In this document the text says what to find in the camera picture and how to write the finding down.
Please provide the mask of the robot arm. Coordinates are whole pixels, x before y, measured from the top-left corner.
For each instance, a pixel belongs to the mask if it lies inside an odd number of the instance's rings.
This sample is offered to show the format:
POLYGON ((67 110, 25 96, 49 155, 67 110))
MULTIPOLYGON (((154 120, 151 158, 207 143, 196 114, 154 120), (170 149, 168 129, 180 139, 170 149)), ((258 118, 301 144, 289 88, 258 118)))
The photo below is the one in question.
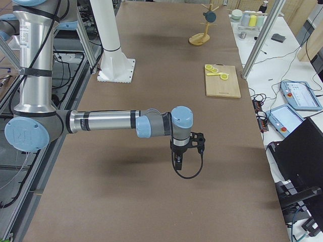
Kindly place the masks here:
POLYGON ((185 106, 165 114, 153 108, 79 112, 53 106, 53 32, 77 29, 77 10, 76 1, 13 1, 20 24, 20 101, 5 126, 6 140, 18 150, 35 152, 67 133, 135 129, 140 138, 170 136, 172 164, 181 169, 183 153, 194 138, 193 112, 185 106))

